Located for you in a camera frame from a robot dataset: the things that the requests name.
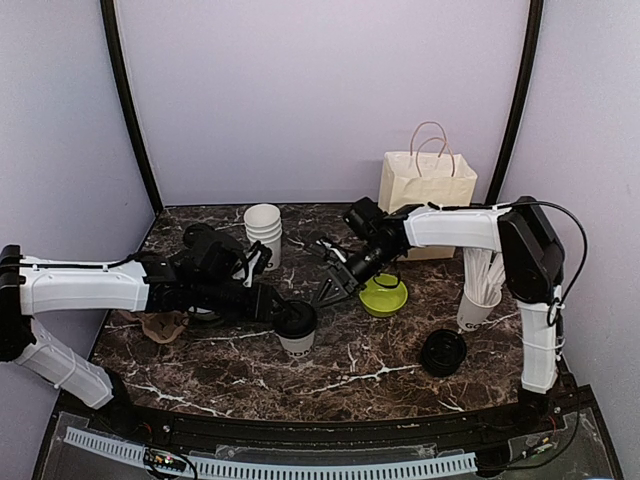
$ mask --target straw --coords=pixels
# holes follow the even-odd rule
[[[493,305],[498,301],[505,281],[502,253],[482,248],[464,248],[465,292],[478,305]]]

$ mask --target white paper bag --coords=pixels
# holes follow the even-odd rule
[[[478,175],[462,155],[453,154],[444,129],[442,137],[429,138],[413,152],[413,142],[418,131],[428,124],[438,125],[442,129],[436,122],[424,122],[414,132],[409,152],[387,152],[384,156],[378,205],[389,213],[412,203],[471,203]],[[432,141],[442,143],[440,153],[420,152],[423,146]],[[414,248],[409,252],[408,259],[451,258],[454,250],[453,247]]]

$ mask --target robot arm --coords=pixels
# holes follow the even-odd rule
[[[502,252],[506,283],[522,317],[525,390],[544,394],[557,378],[557,304],[564,250],[535,199],[518,207],[439,208],[408,205],[394,214],[364,198],[351,206],[345,222],[366,242],[351,256],[326,254],[327,277],[314,305],[339,302],[358,291],[390,262],[413,247],[458,246]]]
[[[0,361],[14,361],[100,409],[129,402],[114,372],[79,357],[36,319],[41,312],[121,309],[131,312],[215,311],[271,322],[292,315],[276,290],[253,282],[271,251],[259,243],[247,255],[232,237],[206,225],[184,236],[186,249],[171,258],[138,254],[122,262],[57,262],[0,254]]]

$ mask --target marble table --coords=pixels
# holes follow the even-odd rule
[[[245,206],[175,207],[156,221],[144,245],[170,255],[184,229],[205,222],[247,243]],[[319,259],[303,250],[323,231],[344,246],[359,241],[342,222],[344,204],[283,205],[281,267],[261,276],[285,298],[310,300],[322,278]],[[522,371],[515,302],[502,303],[487,325],[465,333],[468,355],[445,379],[418,363],[420,348],[438,328],[457,330],[464,270],[453,259],[401,262],[409,301],[397,315],[370,317],[357,298],[319,311],[312,353],[292,360],[269,325],[190,326],[159,345],[119,312],[106,321],[93,361],[119,372],[136,404],[247,420],[362,421],[470,411],[516,401]]]

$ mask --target black cup lid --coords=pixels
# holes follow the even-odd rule
[[[436,330],[424,342],[420,363],[434,377],[446,377],[460,367],[467,356],[467,344],[453,330]]]
[[[273,329],[277,335],[292,340],[306,337],[318,326],[318,315],[315,309],[306,302],[291,300],[288,302],[289,312],[280,315],[273,321]]]

